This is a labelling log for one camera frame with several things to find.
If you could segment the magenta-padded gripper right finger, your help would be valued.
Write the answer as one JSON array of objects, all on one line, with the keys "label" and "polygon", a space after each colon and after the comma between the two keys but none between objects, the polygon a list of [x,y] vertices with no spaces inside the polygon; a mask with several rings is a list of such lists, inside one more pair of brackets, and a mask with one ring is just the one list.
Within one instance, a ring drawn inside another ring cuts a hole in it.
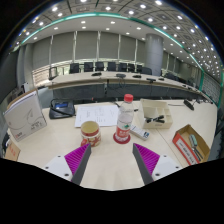
[{"label": "magenta-padded gripper right finger", "polygon": [[137,143],[133,144],[132,153],[136,159],[145,185],[182,169],[182,167],[168,155],[159,155]]}]

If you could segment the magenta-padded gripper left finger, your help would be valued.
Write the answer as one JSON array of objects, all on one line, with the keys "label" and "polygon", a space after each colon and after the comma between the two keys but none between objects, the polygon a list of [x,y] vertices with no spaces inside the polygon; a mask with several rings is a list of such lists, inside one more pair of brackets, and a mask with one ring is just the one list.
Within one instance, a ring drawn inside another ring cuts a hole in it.
[{"label": "magenta-padded gripper left finger", "polygon": [[65,180],[80,185],[91,155],[91,145],[81,146],[66,155],[58,155],[43,169]]}]

